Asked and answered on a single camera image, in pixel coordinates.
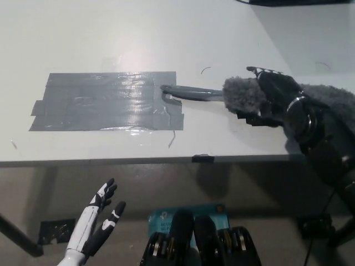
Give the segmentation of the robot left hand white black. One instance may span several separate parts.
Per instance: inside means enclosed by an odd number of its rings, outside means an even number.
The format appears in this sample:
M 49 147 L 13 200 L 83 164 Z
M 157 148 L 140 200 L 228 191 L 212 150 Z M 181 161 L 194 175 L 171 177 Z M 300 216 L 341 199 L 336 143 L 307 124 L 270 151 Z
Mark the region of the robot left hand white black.
M 71 260 L 76 265 L 83 265 L 102 247 L 118 223 L 126 206 L 124 201 L 120 201 L 102 225 L 95 229 L 98 216 L 106 206 L 110 205 L 117 189 L 114 182 L 115 180 L 111 178 L 104 183 L 82 211 L 65 251 L 64 258 L 67 261 Z

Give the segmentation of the robot right hand white black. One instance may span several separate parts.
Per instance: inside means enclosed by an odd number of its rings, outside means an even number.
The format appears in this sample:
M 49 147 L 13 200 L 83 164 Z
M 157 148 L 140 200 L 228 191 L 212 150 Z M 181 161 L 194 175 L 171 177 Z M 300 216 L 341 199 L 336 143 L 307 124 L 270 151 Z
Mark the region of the robot right hand white black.
M 293 77 L 256 66 L 246 68 L 256 76 L 257 83 L 266 97 L 266 102 L 261 104 L 258 115 L 263 119 L 273 120 L 283 124 L 286 112 L 291 106 L 303 99 L 304 93 Z

